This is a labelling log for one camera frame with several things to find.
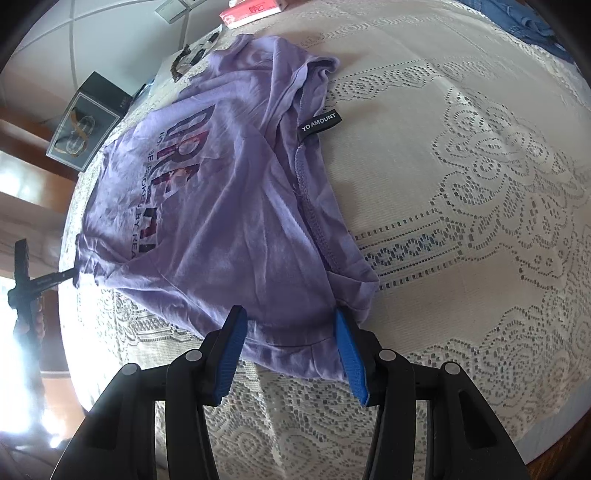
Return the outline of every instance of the purple t-shirt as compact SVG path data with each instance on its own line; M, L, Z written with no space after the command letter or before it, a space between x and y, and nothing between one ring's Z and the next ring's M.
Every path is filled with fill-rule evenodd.
M363 321L378 278L345 227L318 135L297 139L338 62L251 35L209 62L105 148L76 266L200 335L242 305L244 358L342 378L335 307Z

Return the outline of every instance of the red package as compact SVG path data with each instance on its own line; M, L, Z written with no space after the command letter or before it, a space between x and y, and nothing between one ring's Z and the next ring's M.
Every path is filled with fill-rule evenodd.
M286 6L285 0L244 0L234 7L224 10L220 17L228 28L237 28L279 13Z

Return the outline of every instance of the light switch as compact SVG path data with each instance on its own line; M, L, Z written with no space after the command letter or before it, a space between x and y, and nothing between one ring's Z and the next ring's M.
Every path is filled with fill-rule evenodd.
M156 9L156 13L168 23L174 23L188 10L180 0L167 0Z

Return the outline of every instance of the white wall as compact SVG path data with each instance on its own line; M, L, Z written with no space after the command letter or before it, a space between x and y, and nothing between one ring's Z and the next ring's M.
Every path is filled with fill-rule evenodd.
M207 0L169 25L164 0L59 0L0 74L0 105L37 122L61 116L93 72L133 94L163 58L220 24L227 0Z

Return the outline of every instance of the bright window light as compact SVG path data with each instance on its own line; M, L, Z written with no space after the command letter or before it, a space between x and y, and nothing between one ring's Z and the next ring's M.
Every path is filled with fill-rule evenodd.
M25 386L19 344L12 336L17 311L8 306L8 290L14 280L0 277L0 431L23 433L31 426L33 402Z
M45 429L53 434L49 440L49 446L56 448L64 438L66 425L63 420L59 420L51 410L46 409L41 418L41 424Z

